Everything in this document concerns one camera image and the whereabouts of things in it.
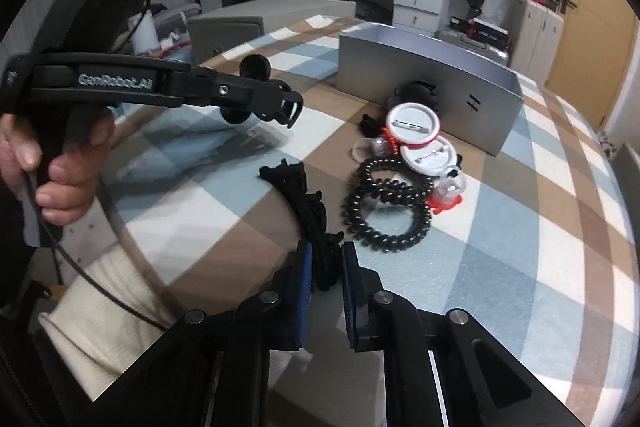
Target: paper towel roll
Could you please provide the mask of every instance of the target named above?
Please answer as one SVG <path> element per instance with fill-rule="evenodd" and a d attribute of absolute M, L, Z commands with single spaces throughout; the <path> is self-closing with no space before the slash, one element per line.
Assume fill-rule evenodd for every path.
<path fill-rule="evenodd" d="M 141 14 L 137 13 L 133 17 L 129 17 L 129 31 L 138 24 L 140 16 Z M 158 33 L 156 33 L 154 20 L 151 16 L 151 10 L 147 10 L 144 17 L 142 17 L 140 26 L 131 37 L 131 44 L 133 45 L 133 52 L 136 55 L 146 54 L 149 51 L 160 48 L 160 41 L 158 40 Z"/>

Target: round badge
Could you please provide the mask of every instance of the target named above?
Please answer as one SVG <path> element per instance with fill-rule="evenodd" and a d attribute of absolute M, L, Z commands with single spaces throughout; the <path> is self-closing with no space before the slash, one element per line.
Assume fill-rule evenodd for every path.
<path fill-rule="evenodd" d="M 401 144 L 416 147 L 433 141 L 440 132 L 440 120 L 420 103 L 401 103 L 386 115 L 386 128 Z"/>
<path fill-rule="evenodd" d="M 458 161 L 458 154 L 451 142 L 442 136 L 425 147 L 402 146 L 400 154 L 414 171 L 432 177 L 443 175 L 447 168 L 453 168 Z"/>

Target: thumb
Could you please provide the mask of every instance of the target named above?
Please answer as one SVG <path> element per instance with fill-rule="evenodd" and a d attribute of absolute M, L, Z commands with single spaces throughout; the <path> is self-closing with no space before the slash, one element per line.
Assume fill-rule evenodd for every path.
<path fill-rule="evenodd" d="M 42 150 L 38 145 L 31 123 L 24 117 L 2 115 L 0 120 L 2 138 L 8 142 L 15 158 L 24 171 L 33 171 L 40 165 Z"/>

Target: person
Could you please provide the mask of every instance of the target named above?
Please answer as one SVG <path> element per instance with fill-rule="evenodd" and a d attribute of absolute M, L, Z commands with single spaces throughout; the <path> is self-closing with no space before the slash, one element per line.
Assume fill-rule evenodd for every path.
<path fill-rule="evenodd" d="M 39 187 L 36 202 L 42 217 L 54 225 L 69 225 L 87 213 L 94 200 L 98 176 L 107 160 L 113 136 L 113 114 L 105 109 L 94 124 L 88 143 L 55 158 L 50 181 Z M 23 171 L 38 168 L 42 159 L 38 139 L 26 118 L 4 114 L 0 119 L 0 176 L 21 200 Z"/>
<path fill-rule="evenodd" d="M 36 201 L 54 225 L 70 225 L 91 207 L 98 175 L 111 149 L 111 111 L 99 118 L 89 141 L 55 158 L 50 182 L 39 187 Z M 0 118 L 0 310 L 18 297 L 34 248 L 25 245 L 19 200 L 25 197 L 23 171 L 40 165 L 42 152 L 29 121 L 4 114 Z"/>

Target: hand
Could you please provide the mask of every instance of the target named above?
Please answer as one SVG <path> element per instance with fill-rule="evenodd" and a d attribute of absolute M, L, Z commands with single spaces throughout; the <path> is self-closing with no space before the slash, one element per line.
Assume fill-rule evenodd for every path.
<path fill-rule="evenodd" d="M 55 158 L 49 165 L 50 181 L 36 192 L 42 217 L 54 225 L 80 219 L 94 201 L 95 187 L 111 149 L 113 115 L 105 112 L 95 123 L 89 143 Z M 24 195 L 23 171 L 40 165 L 42 151 L 29 121 L 12 114 L 0 119 L 0 174 L 18 199 Z"/>

